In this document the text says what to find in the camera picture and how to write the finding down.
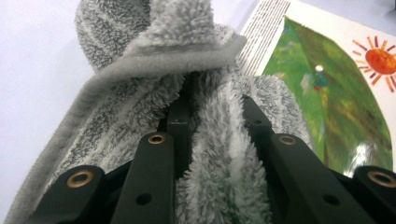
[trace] fluffy gray towel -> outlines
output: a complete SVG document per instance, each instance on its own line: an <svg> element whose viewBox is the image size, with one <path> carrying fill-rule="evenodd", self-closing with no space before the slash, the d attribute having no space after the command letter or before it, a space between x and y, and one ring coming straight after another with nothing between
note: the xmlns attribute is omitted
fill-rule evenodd
<svg viewBox="0 0 396 224"><path fill-rule="evenodd" d="M189 76L198 109L190 170L177 181L178 223L267 223L265 171L242 116L251 96L276 133L311 146L301 111L276 77L246 77L246 39L213 23L209 0L82 0L76 25L95 70L24 181L6 223L22 223L66 170L109 172L134 157Z"/></svg>

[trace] illustrated sun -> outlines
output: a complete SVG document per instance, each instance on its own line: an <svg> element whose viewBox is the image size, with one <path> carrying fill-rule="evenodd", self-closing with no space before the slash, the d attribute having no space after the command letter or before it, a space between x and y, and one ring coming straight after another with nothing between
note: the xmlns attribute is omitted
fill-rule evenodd
<svg viewBox="0 0 396 224"><path fill-rule="evenodd" d="M391 53L396 49L395 45L387 48L388 41L384 40L381 47L378 45L378 37L375 36L374 43L370 36L367 37L367 41L370 48L363 46L356 40L353 43L359 46L361 50L353 50L352 52L356 55L363 56L364 60L356 60L359 65L359 69L365 74L371 74L370 79L372 79L372 85L381 78L384 77L389 90L395 92L396 90L396 53Z"/></svg>

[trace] picture book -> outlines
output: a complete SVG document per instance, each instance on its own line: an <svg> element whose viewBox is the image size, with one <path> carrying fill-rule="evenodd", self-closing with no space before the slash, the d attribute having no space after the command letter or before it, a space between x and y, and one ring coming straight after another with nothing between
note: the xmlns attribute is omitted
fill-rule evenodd
<svg viewBox="0 0 396 224"><path fill-rule="evenodd" d="M242 32L243 71L286 83L329 168L395 171L396 36L296 1L258 7Z"/></svg>

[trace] white surface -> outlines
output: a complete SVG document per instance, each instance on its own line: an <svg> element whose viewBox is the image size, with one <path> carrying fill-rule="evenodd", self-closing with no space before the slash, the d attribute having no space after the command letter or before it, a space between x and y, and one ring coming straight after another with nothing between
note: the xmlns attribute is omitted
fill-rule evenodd
<svg viewBox="0 0 396 224"><path fill-rule="evenodd" d="M0 1L0 221L92 70L78 45L78 0ZM213 0L240 31L258 0ZM396 35L393 0L304 0Z"/></svg>

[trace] black metal bracket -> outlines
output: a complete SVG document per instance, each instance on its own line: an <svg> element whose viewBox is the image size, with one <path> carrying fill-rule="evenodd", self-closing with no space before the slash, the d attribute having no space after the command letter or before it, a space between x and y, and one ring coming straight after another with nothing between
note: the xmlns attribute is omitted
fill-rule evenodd
<svg viewBox="0 0 396 224"><path fill-rule="evenodd" d="M272 130L244 95L246 127L265 166L274 223L395 223L396 174L360 167L353 178L326 168L300 138ZM79 166L62 174L27 223L174 223L175 181L191 162L188 97L170 105L134 160L104 174Z"/></svg>

